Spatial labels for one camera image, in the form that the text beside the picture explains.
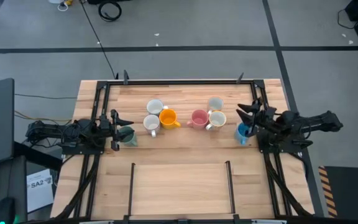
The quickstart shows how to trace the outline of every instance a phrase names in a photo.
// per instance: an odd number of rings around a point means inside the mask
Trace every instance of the computer mouse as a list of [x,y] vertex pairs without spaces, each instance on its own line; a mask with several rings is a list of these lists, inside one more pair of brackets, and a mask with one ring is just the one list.
[[0,200],[0,224],[13,224],[15,220],[15,199],[6,197]]

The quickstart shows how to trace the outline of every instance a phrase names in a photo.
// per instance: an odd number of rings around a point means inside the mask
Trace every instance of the green mug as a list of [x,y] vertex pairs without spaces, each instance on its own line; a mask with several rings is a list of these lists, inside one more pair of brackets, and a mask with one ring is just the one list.
[[[125,133],[126,131],[132,131],[133,129],[129,126],[124,126],[122,128],[120,128],[118,131],[120,133]],[[122,141],[122,143],[124,143],[124,145],[126,146],[137,146],[137,141],[136,141],[136,134],[132,133],[128,136],[126,136]]]

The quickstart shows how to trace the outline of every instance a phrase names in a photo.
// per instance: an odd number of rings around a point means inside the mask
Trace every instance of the wooden tabletop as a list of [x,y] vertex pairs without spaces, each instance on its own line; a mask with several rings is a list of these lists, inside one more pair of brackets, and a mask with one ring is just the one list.
[[231,213],[227,165],[135,165],[132,215]]
[[[95,95],[96,80],[82,81],[78,93],[73,119],[90,118]],[[283,88],[279,79],[265,80],[267,98],[270,106],[278,113],[287,110]],[[98,114],[103,102],[101,94]],[[199,131],[186,127],[191,112],[206,110],[207,100],[219,96],[224,100],[222,110],[227,123],[219,131]],[[144,129],[142,122],[147,115],[146,104],[158,98],[178,114],[181,128],[162,129],[152,138]],[[246,146],[234,139],[234,130],[241,122],[235,109],[237,104],[251,104],[252,94],[248,85],[146,85],[112,86],[108,111],[116,109],[121,119],[135,122],[139,147],[126,147],[114,152],[107,140],[105,153],[101,156],[92,212],[93,220],[122,220],[128,213],[131,164],[219,164],[231,162],[232,181],[236,213],[240,218],[273,218],[265,164],[259,152],[256,137],[251,137]],[[281,154],[282,166],[287,187],[304,208],[313,213],[313,205],[305,179],[301,161]],[[55,202],[51,217],[58,215],[70,201],[78,188],[83,156],[75,156],[61,169]],[[284,206],[278,187],[280,212]],[[81,214],[85,214],[88,198],[83,197]],[[232,218],[231,214],[182,214],[182,215],[133,215],[131,219],[214,219]]]

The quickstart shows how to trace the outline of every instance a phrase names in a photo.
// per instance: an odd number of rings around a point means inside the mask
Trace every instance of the yellow and black hazard stripe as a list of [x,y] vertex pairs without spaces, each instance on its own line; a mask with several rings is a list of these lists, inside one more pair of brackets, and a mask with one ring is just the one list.
[[323,192],[324,197],[326,198],[328,215],[331,218],[336,218],[337,212],[335,209],[333,192],[331,190],[331,186],[329,185],[327,170],[323,166],[320,166],[318,167],[318,172],[320,174],[321,184],[323,185]]

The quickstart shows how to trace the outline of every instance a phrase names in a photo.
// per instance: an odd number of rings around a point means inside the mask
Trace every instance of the white mug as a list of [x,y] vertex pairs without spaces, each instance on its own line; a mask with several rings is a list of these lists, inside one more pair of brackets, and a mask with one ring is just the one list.
[[168,107],[164,106],[161,100],[155,99],[155,100],[150,100],[147,103],[146,109],[147,112],[149,112],[149,114],[154,114],[158,116],[162,110],[168,109]]
[[147,115],[143,119],[143,126],[154,138],[160,131],[160,118],[154,114]]
[[205,127],[208,131],[219,129],[226,124],[226,115],[220,111],[213,111],[209,116],[209,124]]
[[208,114],[211,115],[213,111],[220,111],[223,108],[223,100],[220,97],[214,96],[208,100]]

